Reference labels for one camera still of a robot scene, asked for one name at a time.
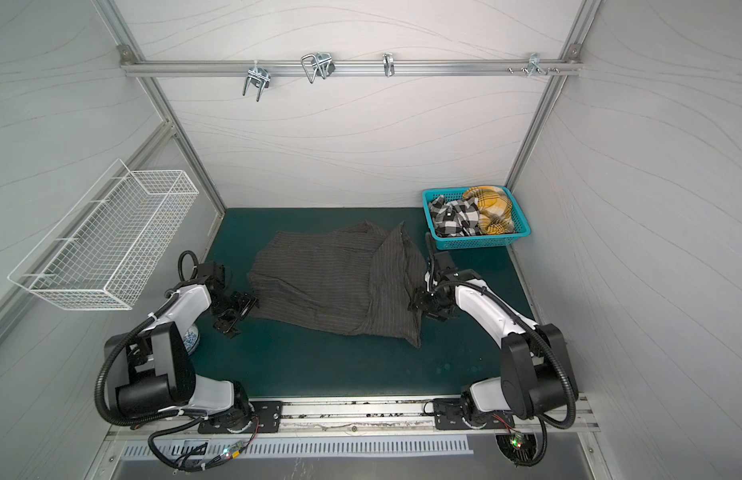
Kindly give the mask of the dark grey striped shirt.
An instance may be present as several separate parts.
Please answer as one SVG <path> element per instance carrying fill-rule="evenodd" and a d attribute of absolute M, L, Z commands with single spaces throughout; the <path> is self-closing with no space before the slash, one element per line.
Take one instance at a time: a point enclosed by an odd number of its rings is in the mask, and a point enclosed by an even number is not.
<path fill-rule="evenodd" d="M 418 348 L 422 315 L 411 302 L 426 270 L 404 223 L 385 230 L 363 221 L 327 234 L 279 232 L 247 279 L 264 319 Z"/>

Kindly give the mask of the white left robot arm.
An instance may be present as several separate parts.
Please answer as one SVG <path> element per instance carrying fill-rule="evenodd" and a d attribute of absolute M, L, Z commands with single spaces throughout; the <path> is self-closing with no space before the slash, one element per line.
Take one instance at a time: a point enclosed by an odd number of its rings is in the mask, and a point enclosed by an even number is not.
<path fill-rule="evenodd" d="M 232 338 L 257 304 L 250 293 L 227 290 L 222 265 L 194 265 L 191 276 L 181 277 L 146 320 L 107 340 L 94 385 L 99 415 L 117 426 L 187 416 L 230 431 L 247 428 L 255 410 L 243 386 L 199 375 L 185 339 L 204 314 Z"/>

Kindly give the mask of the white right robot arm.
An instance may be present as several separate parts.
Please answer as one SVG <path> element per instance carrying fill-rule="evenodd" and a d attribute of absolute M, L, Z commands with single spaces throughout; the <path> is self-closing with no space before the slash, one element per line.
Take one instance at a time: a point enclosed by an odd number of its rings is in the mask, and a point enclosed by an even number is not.
<path fill-rule="evenodd" d="M 462 394 L 462 415 L 508 412 L 538 418 L 543 426 L 573 426 L 579 390 L 562 331 L 519 313 L 473 270 L 460 270 L 446 251 L 430 254 L 424 286 L 414 311 L 445 321 L 457 310 L 468 314 L 500 348 L 500 375 L 471 384 Z"/>

